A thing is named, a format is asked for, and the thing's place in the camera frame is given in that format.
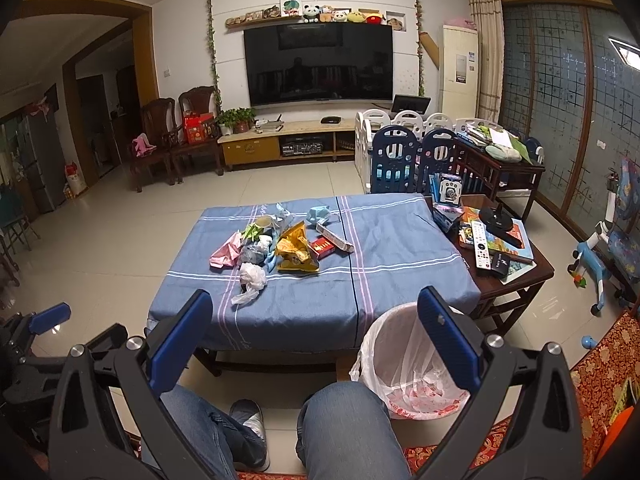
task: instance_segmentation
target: remote control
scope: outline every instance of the remote control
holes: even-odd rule
[[[486,246],[486,234],[484,224],[479,220],[471,222],[471,230],[474,234],[474,250],[476,251],[476,267],[482,270],[491,269],[491,258]]]

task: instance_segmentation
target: blue gripper pad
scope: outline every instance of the blue gripper pad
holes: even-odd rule
[[[418,318],[440,354],[456,386],[473,394],[481,384],[482,351],[477,342],[471,342],[463,334],[452,316],[465,321],[464,314],[453,314],[435,288],[427,286],[418,295]],[[466,318],[473,330],[480,333],[470,318]]]
[[[149,362],[149,386],[158,396],[174,388],[211,323],[213,304],[208,292],[198,290],[187,304],[190,304],[187,312],[169,332]]]
[[[29,332],[33,335],[44,334],[56,325],[68,321],[71,317],[71,307],[66,303],[59,303],[36,314],[29,322]]]

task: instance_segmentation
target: potted plant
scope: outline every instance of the potted plant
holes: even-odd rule
[[[255,110],[253,108],[232,108],[224,110],[216,119],[219,124],[231,128],[235,134],[249,131],[254,125]]]

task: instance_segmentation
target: television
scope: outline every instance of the television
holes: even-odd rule
[[[295,23],[244,31],[251,105],[388,100],[393,30],[369,23]]]

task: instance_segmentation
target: red box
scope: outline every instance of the red box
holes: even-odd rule
[[[335,251],[335,245],[323,236],[316,238],[309,244],[309,247],[316,253],[318,260],[322,260],[325,256]]]
[[[184,135],[189,144],[197,144],[198,142],[204,142],[209,137],[206,132],[206,128],[203,123],[212,119],[213,114],[207,113],[202,115],[188,115],[183,119]]]

